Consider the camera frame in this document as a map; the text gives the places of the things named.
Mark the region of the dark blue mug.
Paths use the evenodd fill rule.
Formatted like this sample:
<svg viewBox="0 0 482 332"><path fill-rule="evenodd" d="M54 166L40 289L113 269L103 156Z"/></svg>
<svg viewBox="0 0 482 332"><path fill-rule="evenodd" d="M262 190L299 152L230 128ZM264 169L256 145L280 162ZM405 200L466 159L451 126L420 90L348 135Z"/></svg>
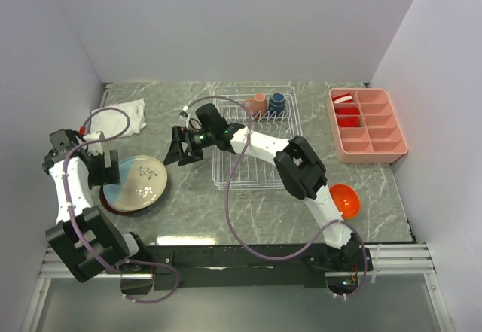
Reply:
<svg viewBox="0 0 482 332"><path fill-rule="evenodd" d="M285 111L285 95L279 92L273 93L268 100L268 114L280 117Z"/></svg>

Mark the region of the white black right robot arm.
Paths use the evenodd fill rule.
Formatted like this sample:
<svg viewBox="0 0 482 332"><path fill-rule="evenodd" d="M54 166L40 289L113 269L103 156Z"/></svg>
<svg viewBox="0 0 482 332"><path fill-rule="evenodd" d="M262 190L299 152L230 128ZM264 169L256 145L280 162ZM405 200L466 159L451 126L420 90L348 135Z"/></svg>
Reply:
<svg viewBox="0 0 482 332"><path fill-rule="evenodd" d="M334 268L347 270L355 263L356 255L368 256L362 238L344 221L335 205L326 168L304 137L282 139L255 132L250 124L228 123L212 103L198 108L196 116L199 129L172 128L166 165L183 166L201 161L204 148L212 145L239 158L250 156L268 162L276 167L287 192L311 212L319 225L316 236L332 248L330 262Z"/></svg>

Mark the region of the cream and blue plate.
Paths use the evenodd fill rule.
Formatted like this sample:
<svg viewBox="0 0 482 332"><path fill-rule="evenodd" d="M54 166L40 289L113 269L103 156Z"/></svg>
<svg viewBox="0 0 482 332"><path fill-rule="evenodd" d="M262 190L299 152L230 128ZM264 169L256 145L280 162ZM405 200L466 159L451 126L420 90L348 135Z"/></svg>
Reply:
<svg viewBox="0 0 482 332"><path fill-rule="evenodd" d="M166 189L166 167L156 158L137 155L119 162L120 184L103 187L108 203L121 211L134 211L155 203Z"/></svg>

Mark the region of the pink printed mug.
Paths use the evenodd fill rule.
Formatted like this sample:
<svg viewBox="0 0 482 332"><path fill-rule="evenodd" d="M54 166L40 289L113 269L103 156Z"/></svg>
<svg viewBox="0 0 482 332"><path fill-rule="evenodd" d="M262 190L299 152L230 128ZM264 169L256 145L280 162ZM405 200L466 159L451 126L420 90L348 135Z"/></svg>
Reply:
<svg viewBox="0 0 482 332"><path fill-rule="evenodd" d="M267 113L267 100L264 93L256 93L246 99L243 105L252 114L253 118L263 117Z"/></svg>

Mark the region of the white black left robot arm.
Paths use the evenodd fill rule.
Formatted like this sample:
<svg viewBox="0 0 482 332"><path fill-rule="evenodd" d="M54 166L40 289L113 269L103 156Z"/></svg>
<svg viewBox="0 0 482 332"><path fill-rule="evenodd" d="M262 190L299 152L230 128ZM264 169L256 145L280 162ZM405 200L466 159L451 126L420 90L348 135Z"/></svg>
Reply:
<svg viewBox="0 0 482 332"><path fill-rule="evenodd" d="M144 243L133 232L121 234L90 195L94 186L121 183L118 152L108 152L111 164L106 166L102 152L90 155L86 147L79 148L63 171L70 150L85 141L71 129L50 134L53 148L42 168L54 181L59 209L56 225L45 232L47 242L79 282L106 271L93 252L110 266L124 261L130 271L142 273L151 262Z"/></svg>

